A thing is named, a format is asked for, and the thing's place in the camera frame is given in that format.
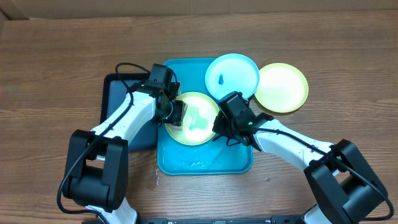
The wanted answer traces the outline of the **green scrubbing sponge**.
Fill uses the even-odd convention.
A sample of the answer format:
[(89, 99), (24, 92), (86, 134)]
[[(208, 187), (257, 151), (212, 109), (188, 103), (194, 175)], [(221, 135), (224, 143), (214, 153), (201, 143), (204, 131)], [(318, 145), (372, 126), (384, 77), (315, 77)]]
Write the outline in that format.
[(173, 104), (172, 114), (170, 115), (171, 122), (169, 126), (172, 129), (182, 130), (183, 119), (187, 112), (188, 105), (181, 100), (176, 100)]

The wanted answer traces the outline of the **yellow-green plate front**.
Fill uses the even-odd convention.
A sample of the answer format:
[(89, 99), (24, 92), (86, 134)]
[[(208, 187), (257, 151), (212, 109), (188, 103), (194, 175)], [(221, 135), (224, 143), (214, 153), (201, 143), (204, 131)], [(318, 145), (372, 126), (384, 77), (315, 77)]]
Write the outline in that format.
[(196, 146), (209, 141), (215, 133), (213, 123), (218, 115), (219, 108), (215, 101), (208, 95), (200, 92), (187, 92), (179, 95), (181, 100), (188, 105), (183, 119), (182, 130), (172, 129), (166, 124), (166, 130), (177, 142)]

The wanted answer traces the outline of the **yellow-green plate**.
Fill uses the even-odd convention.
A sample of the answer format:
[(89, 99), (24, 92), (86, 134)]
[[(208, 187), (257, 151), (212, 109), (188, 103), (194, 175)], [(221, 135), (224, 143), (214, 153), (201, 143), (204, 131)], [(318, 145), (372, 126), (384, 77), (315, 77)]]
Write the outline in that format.
[(215, 133), (213, 123), (218, 115), (219, 108), (215, 101), (208, 95), (200, 92), (187, 92), (179, 95), (181, 100), (188, 105), (183, 119), (182, 130), (172, 129), (166, 124), (166, 130), (177, 142), (196, 146), (209, 141)]
[(272, 63), (260, 69), (254, 96), (270, 111), (290, 113), (305, 103), (308, 91), (307, 79), (299, 69), (287, 63)]

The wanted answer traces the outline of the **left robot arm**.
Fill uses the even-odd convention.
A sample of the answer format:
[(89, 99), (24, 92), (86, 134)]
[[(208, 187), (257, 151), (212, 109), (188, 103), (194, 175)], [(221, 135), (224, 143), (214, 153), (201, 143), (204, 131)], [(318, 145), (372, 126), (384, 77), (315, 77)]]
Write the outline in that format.
[(175, 72), (155, 63), (142, 80), (126, 86), (123, 103), (105, 121), (71, 135), (57, 192), (63, 213), (72, 213), (62, 205), (65, 197), (82, 207), (77, 214), (93, 213), (100, 223), (137, 223), (139, 215), (126, 199), (129, 143), (149, 121), (182, 127), (187, 106), (176, 99), (180, 89)]

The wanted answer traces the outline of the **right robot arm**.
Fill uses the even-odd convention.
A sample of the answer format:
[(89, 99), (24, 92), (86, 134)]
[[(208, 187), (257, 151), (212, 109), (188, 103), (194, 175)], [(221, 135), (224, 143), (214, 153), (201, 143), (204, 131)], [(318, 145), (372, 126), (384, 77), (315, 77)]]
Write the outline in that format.
[(355, 224), (393, 217), (384, 184), (351, 141), (332, 144), (306, 137), (269, 114), (254, 114), (237, 91), (218, 106), (213, 126), (218, 137), (271, 153), (303, 171), (317, 203), (300, 223)]

